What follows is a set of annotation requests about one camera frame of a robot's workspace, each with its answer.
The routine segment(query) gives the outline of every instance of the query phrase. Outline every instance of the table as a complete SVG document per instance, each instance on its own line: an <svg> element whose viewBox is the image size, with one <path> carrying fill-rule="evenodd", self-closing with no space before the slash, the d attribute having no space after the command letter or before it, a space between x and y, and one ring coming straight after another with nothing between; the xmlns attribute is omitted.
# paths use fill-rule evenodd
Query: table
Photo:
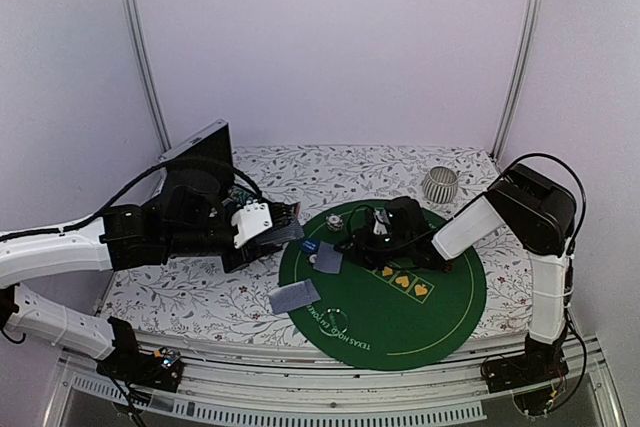
<svg viewBox="0 0 640 427"><path fill-rule="evenodd" d="M477 148L416 146L240 147L235 165L269 198L302 204L304 223L319 212L352 200L410 195L448 218L496 176L489 156ZM451 204L432 204L420 184L431 167L460 175ZM475 246L487 278L485 312L472 339L526 331L531 315L529 261L513 233L503 227ZM185 258L166 266L114 275L101 311L140 331L212 342L315 347L287 314L273 315L267 294L277 287L281 253L224 274L217 258Z"/></svg>

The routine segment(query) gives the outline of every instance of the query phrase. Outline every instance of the vertical metal post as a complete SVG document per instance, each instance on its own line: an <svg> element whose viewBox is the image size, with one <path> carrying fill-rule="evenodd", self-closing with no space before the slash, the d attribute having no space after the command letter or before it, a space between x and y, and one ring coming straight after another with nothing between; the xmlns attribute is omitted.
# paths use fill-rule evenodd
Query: vertical metal post
<svg viewBox="0 0 640 427"><path fill-rule="evenodd" d="M491 156L496 162L500 161L500 158L504 153L507 139L509 137L509 130L511 129L513 117L516 113L520 89L522 88L524 80L527 60L529 58L529 51L531 50L533 34L536 28L541 2L542 0L527 0L527 11L522 29L522 36L520 37L518 56L513 69L513 75L511 76L511 84L509 85L507 100L504 110L502 111L502 117L500 118L498 132L496 133L496 138L491 150Z"/></svg>
<svg viewBox="0 0 640 427"><path fill-rule="evenodd" d="M158 136L160 146L162 147L162 151L166 152L171 148L171 140L169 139L167 126L162 115L160 102L158 101L158 93L156 92L153 75L151 74L151 65L149 63L149 58L147 57L147 49L145 47L144 36L142 34L142 24L140 22L138 4L136 0L122 1L124 4L127 24L129 25L134 54L138 62L138 69L140 70L142 84L144 86L147 103L149 105L151 120L153 122L156 135Z"/></svg>

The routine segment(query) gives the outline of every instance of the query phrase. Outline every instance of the heart symbol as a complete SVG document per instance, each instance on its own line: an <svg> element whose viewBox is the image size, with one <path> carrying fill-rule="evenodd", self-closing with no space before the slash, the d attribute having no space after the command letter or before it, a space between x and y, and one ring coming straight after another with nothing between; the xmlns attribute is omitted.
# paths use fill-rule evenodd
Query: heart symbol
<svg viewBox="0 0 640 427"><path fill-rule="evenodd" d="M429 293L429 290L424 286L424 284L416 285L415 291L418 297L422 297L423 295L427 295Z"/></svg>
<svg viewBox="0 0 640 427"><path fill-rule="evenodd" d="M407 277L406 275L403 275L402 277L398 277L396 279L396 284L400 284L406 289L407 287L409 287L409 277Z"/></svg>

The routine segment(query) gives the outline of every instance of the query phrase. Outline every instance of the green mat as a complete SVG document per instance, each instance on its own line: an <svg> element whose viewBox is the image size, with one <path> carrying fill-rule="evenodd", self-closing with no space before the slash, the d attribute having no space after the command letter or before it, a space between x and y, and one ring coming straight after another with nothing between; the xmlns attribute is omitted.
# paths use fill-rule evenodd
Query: green mat
<svg viewBox="0 0 640 427"><path fill-rule="evenodd" d="M349 214L360 204L382 207L386 201L350 202L329 209L304 226L307 237L335 244L343 232L330 232L327 215ZM431 225L444 219L424 210ZM364 222L354 214L352 225ZM486 301L484 269L472 248L449 273L409 267L398 259L383 271L371 272L343 260L338 275L313 270L300 243L286 248L280 264L280 285L311 279L322 299L290 312L300 332L318 349L345 364L374 370L406 370L442 360L458 349L480 321Z"/></svg>

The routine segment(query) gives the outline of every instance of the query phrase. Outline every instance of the white wall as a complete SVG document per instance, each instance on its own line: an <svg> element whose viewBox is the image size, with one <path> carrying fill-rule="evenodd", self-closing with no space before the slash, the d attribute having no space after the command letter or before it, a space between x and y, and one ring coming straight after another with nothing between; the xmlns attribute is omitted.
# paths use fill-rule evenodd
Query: white wall
<svg viewBox="0 0 640 427"><path fill-rule="evenodd" d="M584 179L574 305L640 419L640 0L543 0L505 161L542 150Z"/></svg>
<svg viewBox="0 0 640 427"><path fill-rule="evenodd" d="M86 215L159 153L121 0L0 0L0 231ZM31 283L89 311L108 276ZM59 351L0 338L0 424L42 423Z"/></svg>
<svg viewBox="0 0 640 427"><path fill-rule="evenodd" d="M139 0L172 141L491 147L526 0Z"/></svg>

